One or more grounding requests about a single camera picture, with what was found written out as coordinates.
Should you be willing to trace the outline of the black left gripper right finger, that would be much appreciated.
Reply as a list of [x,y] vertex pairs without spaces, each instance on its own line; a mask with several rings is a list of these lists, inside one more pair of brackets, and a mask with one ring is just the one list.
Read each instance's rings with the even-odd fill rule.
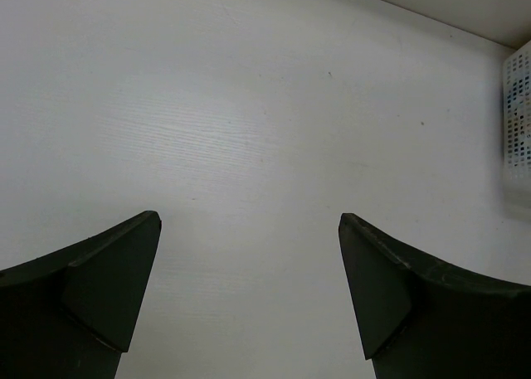
[[339,244],[378,378],[527,378],[530,288],[450,264],[344,213]]

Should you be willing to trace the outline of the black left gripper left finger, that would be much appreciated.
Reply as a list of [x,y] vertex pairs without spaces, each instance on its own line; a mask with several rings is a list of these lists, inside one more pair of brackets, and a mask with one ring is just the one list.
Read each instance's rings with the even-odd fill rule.
[[1,272],[3,378],[113,378],[130,347],[162,221],[144,211]]

